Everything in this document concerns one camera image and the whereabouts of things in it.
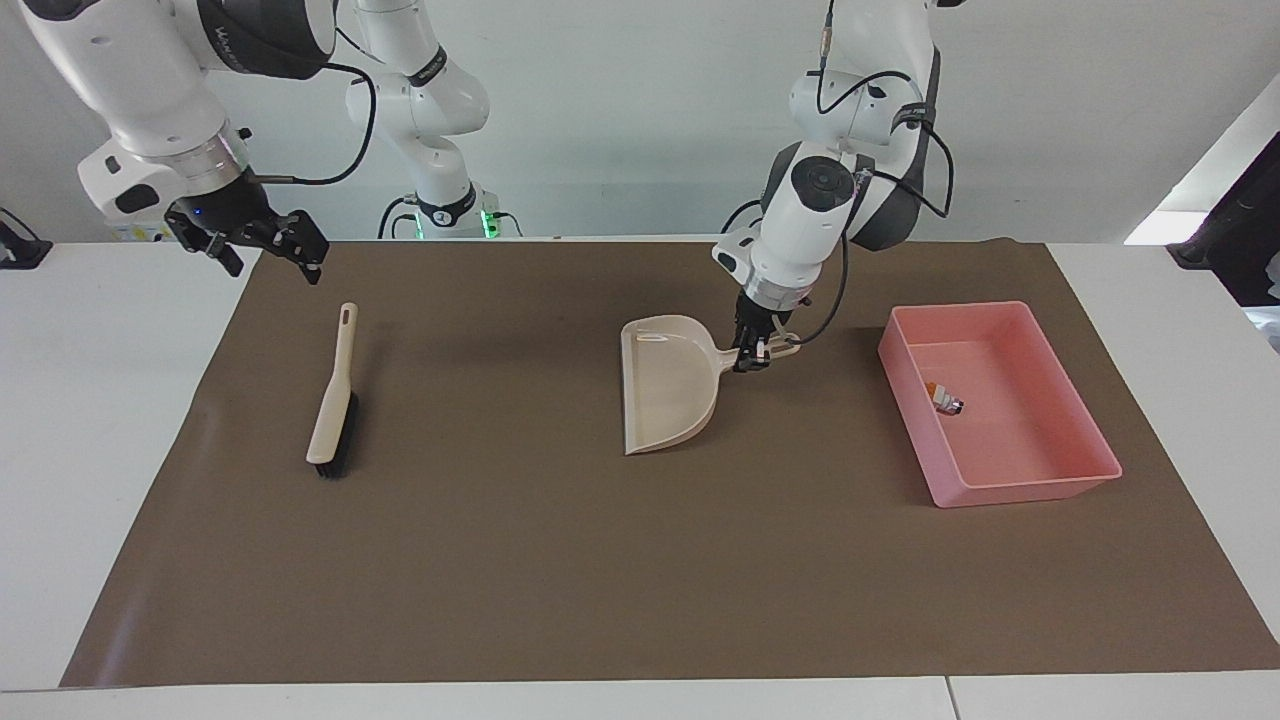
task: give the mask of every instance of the brown paper sheet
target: brown paper sheet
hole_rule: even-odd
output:
[[[736,290],[701,245],[340,245],[316,288],[264,260],[63,685],[1280,667],[1043,247],[858,252],[827,337],[623,457],[622,324],[689,314],[726,346]],[[1011,299],[1125,477],[938,510],[883,324]],[[362,415],[330,483],[303,454],[344,300]]]

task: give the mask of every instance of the beige dustpan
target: beige dustpan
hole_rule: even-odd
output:
[[[800,350],[771,343],[773,357]],[[622,328],[622,404],[627,455],[685,442],[712,419],[719,377],[735,350],[717,350],[707,328],[684,315],[658,315]]]

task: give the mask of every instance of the hand brush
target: hand brush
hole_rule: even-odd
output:
[[[356,407],[360,405],[360,398],[351,391],[351,355],[356,343],[358,313],[355,302],[346,302],[338,315],[333,377],[320,401],[320,415],[316,418],[315,432],[311,433],[311,447],[307,448],[307,462],[315,465],[321,478],[329,480],[342,478],[347,469]]]

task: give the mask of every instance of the brush bristles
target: brush bristles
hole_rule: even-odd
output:
[[[351,455],[352,434],[356,428],[356,409],[360,406],[360,397],[351,393],[347,402],[347,415],[342,419],[342,434],[338,436],[338,448],[334,450],[333,460],[316,465],[316,473],[326,480],[338,480],[347,473],[347,459]]]

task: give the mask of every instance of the pink tray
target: pink tray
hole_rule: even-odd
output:
[[[938,507],[1060,500],[1120,477],[1025,304],[895,307],[879,355]],[[964,411],[937,413],[928,382]]]

